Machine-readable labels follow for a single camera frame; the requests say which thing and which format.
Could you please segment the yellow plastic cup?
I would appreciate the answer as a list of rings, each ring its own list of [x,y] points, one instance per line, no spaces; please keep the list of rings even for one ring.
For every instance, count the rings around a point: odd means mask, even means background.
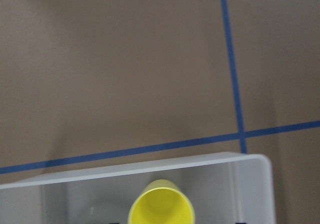
[[[191,201],[173,182],[159,179],[146,186],[132,204],[129,224],[194,224]]]

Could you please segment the clear plastic storage box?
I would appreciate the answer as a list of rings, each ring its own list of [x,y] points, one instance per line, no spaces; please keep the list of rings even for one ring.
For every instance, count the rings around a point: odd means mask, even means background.
[[[274,224],[272,165],[222,152],[43,174],[0,187],[3,224],[125,224],[152,181],[176,184],[198,224]]]

